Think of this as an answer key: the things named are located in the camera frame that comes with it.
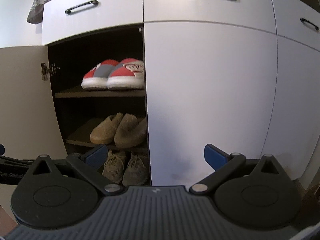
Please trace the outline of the white left drawer front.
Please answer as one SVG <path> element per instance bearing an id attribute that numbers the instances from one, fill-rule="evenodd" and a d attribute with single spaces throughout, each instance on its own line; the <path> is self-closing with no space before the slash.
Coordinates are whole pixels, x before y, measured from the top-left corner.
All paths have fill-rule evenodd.
<path id="1" fill-rule="evenodd" d="M 51 0 L 44 5 L 42 44 L 138 23 L 143 23 L 143 0 Z"/>

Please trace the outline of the white drawer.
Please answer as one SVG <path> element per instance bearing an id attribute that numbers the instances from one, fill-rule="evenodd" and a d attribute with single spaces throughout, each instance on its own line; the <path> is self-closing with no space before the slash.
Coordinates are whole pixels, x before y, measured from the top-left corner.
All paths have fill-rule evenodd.
<path id="1" fill-rule="evenodd" d="M 51 0 L 44 5 L 42 44 L 138 23 L 143 23 L 143 0 Z"/>
<path id="2" fill-rule="evenodd" d="M 319 50 L 319 12 L 300 0 L 272 0 L 277 33 Z"/>
<path id="3" fill-rule="evenodd" d="M 276 31 L 271 0 L 144 0 L 144 21 L 200 21 Z"/>

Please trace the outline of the white right drawer front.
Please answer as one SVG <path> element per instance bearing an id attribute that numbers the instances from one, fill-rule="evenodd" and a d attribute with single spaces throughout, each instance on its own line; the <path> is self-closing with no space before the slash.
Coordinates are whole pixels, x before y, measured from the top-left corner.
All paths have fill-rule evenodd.
<path id="1" fill-rule="evenodd" d="M 272 0 L 277 33 L 319 50 L 319 12 L 300 0 Z"/>

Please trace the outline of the white closed cabinet door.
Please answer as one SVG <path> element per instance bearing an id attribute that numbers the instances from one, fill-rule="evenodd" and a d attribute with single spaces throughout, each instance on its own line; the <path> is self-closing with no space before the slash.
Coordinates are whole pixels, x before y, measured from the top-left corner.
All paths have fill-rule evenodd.
<path id="1" fill-rule="evenodd" d="M 272 114 L 277 38 L 227 24 L 144 27 L 151 182 L 191 186 L 212 172 L 207 144 L 262 152 Z"/>

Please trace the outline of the red grey slipper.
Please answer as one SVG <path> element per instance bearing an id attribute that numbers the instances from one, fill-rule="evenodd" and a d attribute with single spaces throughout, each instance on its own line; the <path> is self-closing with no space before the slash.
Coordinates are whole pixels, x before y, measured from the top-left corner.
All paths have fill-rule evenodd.
<path id="1" fill-rule="evenodd" d="M 144 89 L 144 62 L 124 59 L 110 73 L 106 81 L 107 89 Z"/>
<path id="2" fill-rule="evenodd" d="M 112 59 L 97 64 L 84 75 L 81 87 L 83 89 L 106 89 L 108 77 L 118 64 L 118 61 Z"/>

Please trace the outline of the white sneaker coral lining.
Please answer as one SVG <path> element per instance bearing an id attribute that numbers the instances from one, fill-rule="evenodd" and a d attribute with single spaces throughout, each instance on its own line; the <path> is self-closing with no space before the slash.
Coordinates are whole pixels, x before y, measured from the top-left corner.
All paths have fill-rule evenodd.
<path id="1" fill-rule="evenodd" d="M 143 154 L 131 154 L 127 168 L 123 175 L 123 185 L 128 186 L 141 186 L 149 176 L 149 160 Z"/>

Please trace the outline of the dark shoe cabinet shelves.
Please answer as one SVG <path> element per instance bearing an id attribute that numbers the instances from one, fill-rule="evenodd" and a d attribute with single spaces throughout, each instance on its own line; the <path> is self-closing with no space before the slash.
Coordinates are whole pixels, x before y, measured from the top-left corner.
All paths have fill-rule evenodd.
<path id="1" fill-rule="evenodd" d="M 146 116 L 144 89 L 83 89 L 82 79 L 104 60 L 144 60 L 142 24 L 78 35 L 48 45 L 54 107 L 68 154 L 95 148 L 90 133 L 110 115 Z"/>

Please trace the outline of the white middle drawer front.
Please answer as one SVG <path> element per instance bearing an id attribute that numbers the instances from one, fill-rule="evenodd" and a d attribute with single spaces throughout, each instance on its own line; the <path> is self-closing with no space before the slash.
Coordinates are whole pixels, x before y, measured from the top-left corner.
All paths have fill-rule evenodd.
<path id="1" fill-rule="evenodd" d="M 276 31 L 271 0 L 144 0 L 144 21 L 200 21 Z"/>

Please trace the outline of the grey drawstring bag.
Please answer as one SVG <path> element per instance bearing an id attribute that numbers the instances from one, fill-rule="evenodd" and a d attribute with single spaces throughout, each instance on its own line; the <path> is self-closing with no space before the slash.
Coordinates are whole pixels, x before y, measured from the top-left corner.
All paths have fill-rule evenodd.
<path id="1" fill-rule="evenodd" d="M 43 19 L 44 5 L 50 0 L 34 0 L 29 11 L 27 22 L 31 24 L 39 24 Z"/>

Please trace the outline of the red grey slipper back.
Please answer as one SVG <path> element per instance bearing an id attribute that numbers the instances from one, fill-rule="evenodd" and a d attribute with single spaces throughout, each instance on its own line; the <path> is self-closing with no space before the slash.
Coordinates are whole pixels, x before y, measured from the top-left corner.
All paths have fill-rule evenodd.
<path id="1" fill-rule="evenodd" d="M 84 75 L 81 87 L 83 89 L 106 89 L 108 77 L 118 64 L 118 61 L 112 59 L 97 64 Z"/>

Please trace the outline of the beige quilted slipper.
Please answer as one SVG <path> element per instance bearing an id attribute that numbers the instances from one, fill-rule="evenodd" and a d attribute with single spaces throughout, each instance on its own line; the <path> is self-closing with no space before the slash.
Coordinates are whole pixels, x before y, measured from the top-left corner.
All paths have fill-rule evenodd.
<path id="1" fill-rule="evenodd" d="M 116 130 L 114 143 L 119 149 L 138 146 L 143 142 L 146 132 L 146 117 L 139 119 L 132 114 L 125 114 Z"/>
<path id="2" fill-rule="evenodd" d="M 103 122 L 90 133 L 90 141 L 93 144 L 109 144 L 113 141 L 116 131 L 123 119 L 123 113 L 109 115 Z"/>

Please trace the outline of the metal upper door hinge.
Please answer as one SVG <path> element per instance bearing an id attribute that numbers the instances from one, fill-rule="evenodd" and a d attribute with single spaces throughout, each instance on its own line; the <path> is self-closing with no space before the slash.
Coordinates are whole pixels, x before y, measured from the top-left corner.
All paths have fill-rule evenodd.
<path id="1" fill-rule="evenodd" d="M 60 71 L 60 67 L 55 63 L 47 65 L 46 63 L 41 63 L 41 75 L 42 80 L 46 81 L 49 79 L 49 76 L 56 75 Z"/>

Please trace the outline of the beige quilted slipper front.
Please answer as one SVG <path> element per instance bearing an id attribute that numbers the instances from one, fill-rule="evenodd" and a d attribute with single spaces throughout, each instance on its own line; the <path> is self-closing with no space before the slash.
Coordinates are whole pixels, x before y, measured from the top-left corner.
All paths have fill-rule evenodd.
<path id="1" fill-rule="evenodd" d="M 93 144 L 109 144 L 113 141 L 116 131 L 123 119 L 123 113 L 109 115 L 103 122 L 90 133 L 90 141 Z"/>

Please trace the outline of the red grey slipper front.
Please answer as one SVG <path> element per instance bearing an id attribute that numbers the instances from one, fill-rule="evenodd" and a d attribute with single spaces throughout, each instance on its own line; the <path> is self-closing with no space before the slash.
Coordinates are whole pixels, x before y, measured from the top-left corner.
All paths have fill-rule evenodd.
<path id="1" fill-rule="evenodd" d="M 110 73 L 106 81 L 107 89 L 144 89 L 144 62 L 124 59 Z"/>

